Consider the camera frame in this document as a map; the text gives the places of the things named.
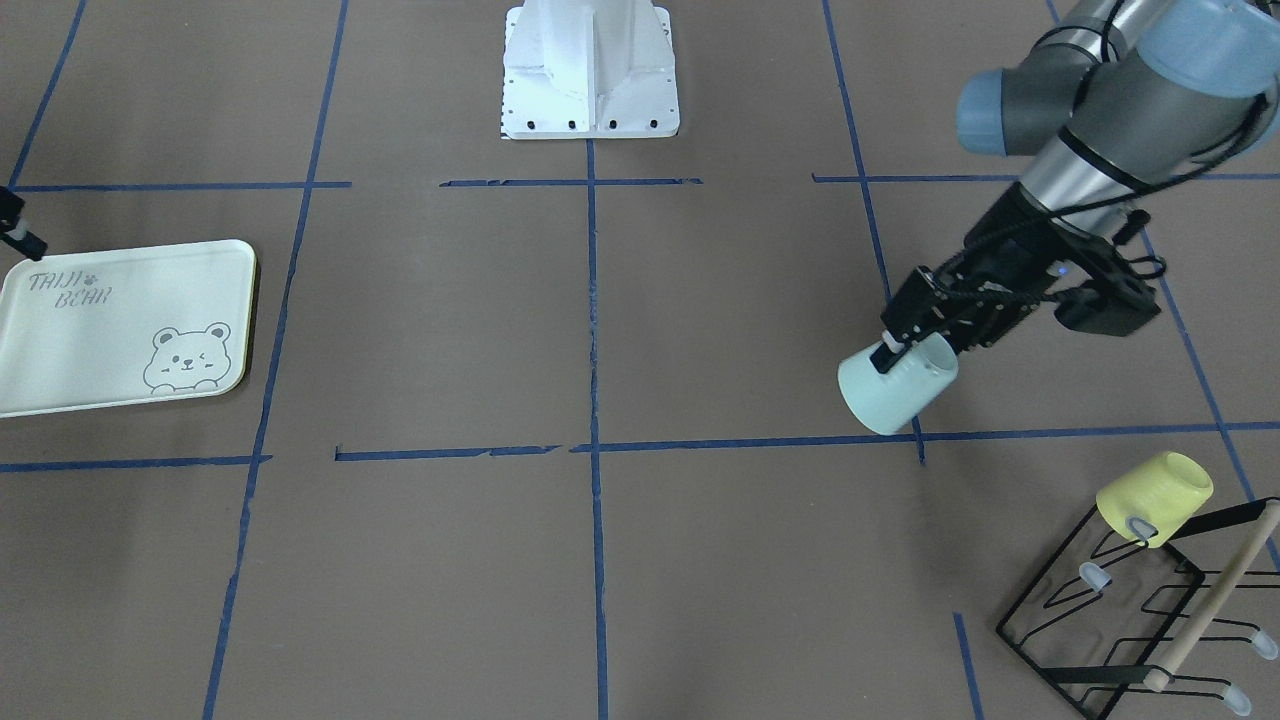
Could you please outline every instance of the tray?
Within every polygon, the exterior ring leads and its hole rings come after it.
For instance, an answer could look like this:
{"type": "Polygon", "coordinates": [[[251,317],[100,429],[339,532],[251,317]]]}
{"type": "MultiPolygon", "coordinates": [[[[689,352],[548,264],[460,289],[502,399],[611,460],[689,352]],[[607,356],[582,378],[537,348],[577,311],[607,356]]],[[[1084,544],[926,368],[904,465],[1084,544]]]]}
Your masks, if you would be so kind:
{"type": "Polygon", "coordinates": [[[0,418],[221,395],[244,375],[239,240],[24,260],[0,290],[0,418]]]}

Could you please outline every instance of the bear illustration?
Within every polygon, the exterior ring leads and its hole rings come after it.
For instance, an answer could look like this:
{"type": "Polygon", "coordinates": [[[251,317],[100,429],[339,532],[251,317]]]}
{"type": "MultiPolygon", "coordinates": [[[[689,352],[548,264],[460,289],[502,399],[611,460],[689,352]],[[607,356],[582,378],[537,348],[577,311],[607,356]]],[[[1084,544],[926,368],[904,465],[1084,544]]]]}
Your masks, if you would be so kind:
{"type": "Polygon", "coordinates": [[[164,328],[151,340],[155,355],[142,372],[142,379],[159,392],[211,389],[232,369],[227,354],[227,338],[232,328],[227,323],[214,323],[204,331],[179,333],[164,328]]]}

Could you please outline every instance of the yellow cup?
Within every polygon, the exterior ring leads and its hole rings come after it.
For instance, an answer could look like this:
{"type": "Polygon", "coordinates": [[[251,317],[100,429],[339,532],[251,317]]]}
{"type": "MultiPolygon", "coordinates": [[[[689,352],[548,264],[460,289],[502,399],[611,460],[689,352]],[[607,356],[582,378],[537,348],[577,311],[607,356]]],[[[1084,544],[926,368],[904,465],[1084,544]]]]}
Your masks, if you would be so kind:
{"type": "Polygon", "coordinates": [[[1155,525],[1149,547],[1160,547],[1211,495],[1213,480],[1204,468],[1185,455],[1161,452],[1098,491],[1097,502],[1107,524],[1130,541],[1138,539],[1130,518],[1155,525]]]}

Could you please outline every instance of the blue tape line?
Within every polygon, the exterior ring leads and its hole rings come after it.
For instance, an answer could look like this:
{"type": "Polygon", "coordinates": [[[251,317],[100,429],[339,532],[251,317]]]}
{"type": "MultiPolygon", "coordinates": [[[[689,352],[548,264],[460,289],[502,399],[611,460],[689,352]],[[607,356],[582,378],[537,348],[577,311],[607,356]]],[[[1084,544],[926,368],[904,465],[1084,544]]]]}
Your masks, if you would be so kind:
{"type": "Polygon", "coordinates": [[[1216,181],[1277,181],[1280,173],[1208,173],[1198,179],[1216,181]]]}
{"type": "MultiPolygon", "coordinates": [[[[1226,423],[1231,432],[1280,430],[1280,420],[1226,423]]],[[[984,439],[1055,439],[1073,437],[1128,437],[1128,436],[1167,436],[1192,433],[1217,433],[1213,423],[1187,423],[1174,425],[1112,425],[1101,428],[1037,428],[1025,430],[961,430],[922,433],[928,442],[974,442],[984,439]]],[[[733,450],[759,447],[814,447],[833,445],[882,445],[909,443],[915,441],[914,433],[896,436],[814,436],[814,437],[776,437],[776,438],[733,438],[733,439],[680,439],[643,442],[602,442],[599,448],[605,452],[658,452],[663,450],[733,450]]],[[[442,448],[442,450],[388,450],[372,452],[337,452],[334,460],[358,462],[364,460],[431,460],[438,457],[479,457],[493,455],[541,455],[559,450],[563,446],[515,446],[497,448],[442,448]]],[[[591,452],[590,442],[568,448],[572,454],[591,452]]]]}
{"type": "MultiPolygon", "coordinates": [[[[270,460],[262,456],[262,462],[270,460]]],[[[5,462],[0,464],[4,473],[59,473],[64,470],[133,470],[140,468],[196,468],[201,465],[248,465],[248,455],[220,457],[154,457],[142,460],[69,460],[55,462],[5,462]]]]}
{"type": "Polygon", "coordinates": [[[817,183],[1015,182],[1018,176],[818,176],[817,183]]]}
{"type": "MultiPolygon", "coordinates": [[[[1258,427],[1256,429],[1274,429],[1258,427]]],[[[1071,437],[1125,437],[1146,434],[1212,433],[1217,425],[1210,423],[1185,425],[1115,425],[1103,428],[1042,428],[1029,430],[970,430],[950,433],[922,433],[928,442],[973,442],[984,439],[1053,439],[1071,437]]],[[[664,450],[735,450],[759,447],[815,447],[846,445],[884,445],[910,443],[914,433],[895,436],[819,436],[786,438],[739,438],[739,439],[678,439],[644,442],[605,442],[600,452],[657,452],[664,450]]],[[[589,452],[590,445],[584,443],[570,448],[570,452],[589,452]]]]}
{"type": "Polygon", "coordinates": [[[210,190],[333,190],[348,188],[344,182],[187,182],[170,184],[24,184],[10,187],[13,192],[184,192],[210,190]]]}
{"type": "Polygon", "coordinates": [[[275,345],[271,348],[271,364],[266,375],[266,391],[262,395],[262,418],[257,425],[257,436],[253,441],[253,460],[248,466],[248,478],[244,483],[244,503],[241,506],[239,539],[236,547],[236,569],[227,582],[227,596],[223,600],[221,620],[218,625],[218,643],[214,647],[214,662],[209,671],[209,691],[205,694],[204,720],[212,720],[214,706],[218,701],[218,685],[221,680],[223,661],[227,657],[227,641],[230,635],[232,612],[236,609],[236,593],[239,587],[239,574],[244,564],[244,543],[248,538],[250,505],[257,489],[257,474],[261,468],[259,459],[262,446],[266,443],[266,428],[271,418],[271,400],[275,393],[275,379],[280,370],[280,352],[284,348],[284,331],[289,318],[289,293],[293,288],[293,275],[298,269],[298,252],[302,250],[302,237],[306,233],[307,214],[311,211],[311,191],[316,179],[316,168],[320,165],[320,149],[324,145],[325,120],[329,115],[329,101],[333,97],[334,77],[338,74],[338,58],[342,53],[342,36],[347,24],[348,0],[340,0],[338,9],[338,28],[334,31],[333,51],[329,55],[329,74],[325,78],[324,96],[320,101],[320,118],[316,120],[315,140],[311,143],[311,163],[307,168],[307,184],[302,191],[302,208],[298,211],[298,225],[293,234],[293,251],[289,255],[289,272],[284,279],[284,293],[280,299],[280,315],[275,325],[275,345]]]}
{"type": "Polygon", "coordinates": [[[701,178],[570,178],[570,179],[461,179],[440,187],[588,187],[588,186],[703,184],[701,178]]]}
{"type": "Polygon", "coordinates": [[[599,720],[609,717],[609,653],[604,621],[604,511],[600,503],[600,302],[596,273],[595,141],[586,141],[586,256],[591,322],[591,523],[595,562],[595,697],[599,720]]]}
{"type": "Polygon", "coordinates": [[[928,465],[928,460],[924,457],[924,428],[920,427],[919,418],[911,418],[911,437],[915,438],[915,455],[920,460],[920,466],[928,465]]]}
{"type": "MultiPolygon", "coordinates": [[[[1018,176],[809,176],[815,183],[1016,182],[1018,176]]],[[[1280,173],[1210,173],[1202,181],[1280,181],[1280,173]]]]}
{"type": "Polygon", "coordinates": [[[964,661],[964,676],[969,683],[969,703],[973,705],[974,720],[984,720],[982,712],[982,694],[978,692],[978,676],[973,671],[973,655],[969,652],[969,634],[964,629],[964,616],[952,612],[951,619],[956,624],[956,641],[960,643],[960,659],[964,661]]]}
{"type": "Polygon", "coordinates": [[[335,462],[367,462],[376,460],[440,460],[445,457],[511,457],[520,455],[547,455],[558,445],[524,445],[515,447],[456,447],[447,450],[390,450],[374,452],[343,452],[334,450],[335,462]]]}
{"type": "Polygon", "coordinates": [[[1280,430],[1280,421],[1271,423],[1228,423],[1226,429],[1236,430],[1280,430]]]}
{"type": "MultiPolygon", "coordinates": [[[[827,40],[831,42],[831,58],[836,63],[836,82],[840,85],[840,99],[845,105],[845,122],[849,124],[849,142],[854,150],[854,165],[858,168],[858,177],[867,177],[867,167],[863,164],[863,147],[858,140],[858,122],[854,119],[854,104],[849,97],[849,83],[845,82],[845,61],[840,58],[840,44],[836,41],[836,22],[831,15],[831,0],[822,0],[822,12],[827,19],[827,40]]],[[[884,268],[884,249],[881,245],[879,224],[876,222],[876,206],[872,204],[872,187],[865,181],[858,186],[863,191],[863,208],[867,210],[867,227],[872,234],[872,250],[876,254],[876,269],[881,275],[881,286],[884,291],[884,302],[893,295],[888,284],[888,270],[884,268]]],[[[920,432],[918,418],[911,419],[911,432],[915,433],[915,445],[924,465],[924,436],[920,432]]]]}
{"type": "MultiPolygon", "coordinates": [[[[1142,231],[1142,242],[1147,247],[1148,255],[1156,255],[1156,249],[1151,242],[1151,236],[1146,229],[1142,231]]],[[[1178,301],[1174,300],[1174,293],[1169,288],[1169,278],[1160,278],[1160,290],[1165,293],[1165,302],[1169,304],[1169,314],[1174,316],[1174,324],[1178,325],[1178,334],[1183,338],[1183,346],[1187,347],[1187,355],[1192,360],[1192,368],[1196,370],[1196,379],[1199,380],[1201,389],[1204,392],[1204,401],[1208,402],[1208,409],[1213,414],[1213,423],[1217,428],[1219,434],[1222,436],[1222,445],[1226,447],[1226,454],[1231,459],[1231,466],[1235,469],[1235,478],[1240,480],[1240,487],[1244,489],[1244,497],[1253,502],[1257,500],[1257,495],[1253,492],[1253,484],[1249,482],[1248,473],[1244,471],[1244,462],[1240,461],[1240,454],[1235,450],[1235,442],[1231,439],[1231,427],[1222,419],[1222,410],[1217,405],[1217,398],[1213,397],[1213,391],[1208,386],[1208,375],[1204,374],[1204,366],[1201,364],[1199,354],[1196,352],[1196,345],[1192,342],[1192,334],[1187,329],[1187,323],[1183,320],[1181,311],[1178,310],[1178,301]]],[[[1267,541],[1267,550],[1271,553],[1271,564],[1275,565],[1276,570],[1280,570],[1280,550],[1276,548],[1274,539],[1267,541]]]]}
{"type": "Polygon", "coordinates": [[[58,87],[58,78],[63,76],[63,67],[67,65],[67,56],[70,55],[72,45],[76,44],[76,35],[79,32],[79,22],[84,17],[84,5],[87,4],[88,0],[81,0],[79,5],[76,6],[72,27],[67,31],[67,42],[63,44],[63,51],[58,55],[58,63],[54,64],[54,74],[49,78],[49,86],[45,87],[45,96],[40,99],[40,108],[36,109],[36,117],[31,120],[27,138],[22,142],[22,151],[18,152],[18,161],[13,167],[13,174],[9,176],[10,188],[18,184],[18,177],[22,176],[22,169],[27,165],[31,146],[36,142],[36,132],[40,129],[40,123],[45,119],[45,110],[49,109],[49,100],[52,99],[54,88],[58,87]]]}

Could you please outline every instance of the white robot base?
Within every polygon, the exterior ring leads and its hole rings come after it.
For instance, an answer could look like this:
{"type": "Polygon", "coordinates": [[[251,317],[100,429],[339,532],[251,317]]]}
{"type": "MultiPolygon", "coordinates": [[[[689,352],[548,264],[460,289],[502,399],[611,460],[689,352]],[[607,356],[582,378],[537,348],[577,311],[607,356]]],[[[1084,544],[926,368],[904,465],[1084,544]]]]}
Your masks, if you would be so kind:
{"type": "Polygon", "coordinates": [[[526,0],[507,13],[502,135],[671,137],[680,129],[671,14],[650,0],[526,0]]]}

